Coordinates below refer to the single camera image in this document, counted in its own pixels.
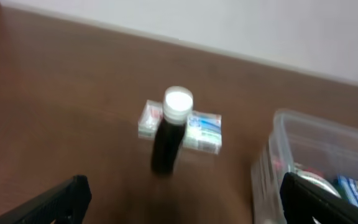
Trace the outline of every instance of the bottle body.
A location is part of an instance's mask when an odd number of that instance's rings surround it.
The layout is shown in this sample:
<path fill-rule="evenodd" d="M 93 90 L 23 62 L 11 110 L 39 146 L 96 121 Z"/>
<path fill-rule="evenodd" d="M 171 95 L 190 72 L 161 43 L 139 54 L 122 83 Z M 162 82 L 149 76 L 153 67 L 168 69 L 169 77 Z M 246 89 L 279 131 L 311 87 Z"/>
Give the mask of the bottle body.
<path fill-rule="evenodd" d="M 185 131 L 186 122 L 172 124 L 165 118 L 161 120 L 155 134 L 152 153 L 151 167 L 154 174 L 161 176 L 172 174 Z"/>

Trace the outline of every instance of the clear plastic container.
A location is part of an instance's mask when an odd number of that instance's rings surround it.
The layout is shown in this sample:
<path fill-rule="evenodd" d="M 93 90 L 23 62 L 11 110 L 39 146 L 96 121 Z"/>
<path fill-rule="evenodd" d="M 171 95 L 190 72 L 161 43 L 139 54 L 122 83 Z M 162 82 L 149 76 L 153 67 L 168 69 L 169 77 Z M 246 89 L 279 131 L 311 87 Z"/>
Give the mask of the clear plastic container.
<path fill-rule="evenodd" d="M 358 180 L 358 129 L 294 111 L 278 111 L 273 133 L 252 165 L 254 223 L 286 223 L 280 186 L 286 172 L 312 170 L 328 181 Z"/>

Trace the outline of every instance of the bottle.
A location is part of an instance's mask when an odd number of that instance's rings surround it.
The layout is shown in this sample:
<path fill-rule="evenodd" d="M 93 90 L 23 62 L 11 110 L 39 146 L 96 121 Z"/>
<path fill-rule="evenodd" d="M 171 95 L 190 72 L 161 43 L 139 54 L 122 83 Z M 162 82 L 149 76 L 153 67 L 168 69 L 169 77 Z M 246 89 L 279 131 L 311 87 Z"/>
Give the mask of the bottle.
<path fill-rule="evenodd" d="M 185 136 L 187 117 L 193 109 L 189 90 L 173 86 L 165 91 L 163 118 L 155 134 L 151 168 L 155 175 L 169 176 Z"/>

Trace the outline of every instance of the wooden table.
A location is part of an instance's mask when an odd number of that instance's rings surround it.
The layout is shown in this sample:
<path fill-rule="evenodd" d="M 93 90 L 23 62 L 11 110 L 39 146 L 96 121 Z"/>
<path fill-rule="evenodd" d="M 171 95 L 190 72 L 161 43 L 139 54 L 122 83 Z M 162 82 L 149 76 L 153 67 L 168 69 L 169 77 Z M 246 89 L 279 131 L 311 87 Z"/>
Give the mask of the wooden table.
<path fill-rule="evenodd" d="M 223 148 L 158 180 L 137 120 L 172 85 L 223 116 Z M 279 108 L 358 128 L 358 87 L 0 7 L 0 214 L 85 174 L 85 223 L 251 223 L 250 165 Z"/>

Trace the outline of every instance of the brown surface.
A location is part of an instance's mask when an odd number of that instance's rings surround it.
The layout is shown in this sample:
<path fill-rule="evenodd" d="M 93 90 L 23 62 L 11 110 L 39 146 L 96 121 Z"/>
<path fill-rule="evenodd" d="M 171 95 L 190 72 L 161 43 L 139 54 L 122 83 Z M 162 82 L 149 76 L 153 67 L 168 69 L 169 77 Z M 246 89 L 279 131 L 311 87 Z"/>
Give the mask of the brown surface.
<path fill-rule="evenodd" d="M 223 148 L 160 182 L 137 120 L 172 85 L 222 114 Z M 249 167 L 278 108 L 358 127 L 358 87 L 0 10 L 0 214 L 85 174 L 85 223 L 251 223 Z"/>

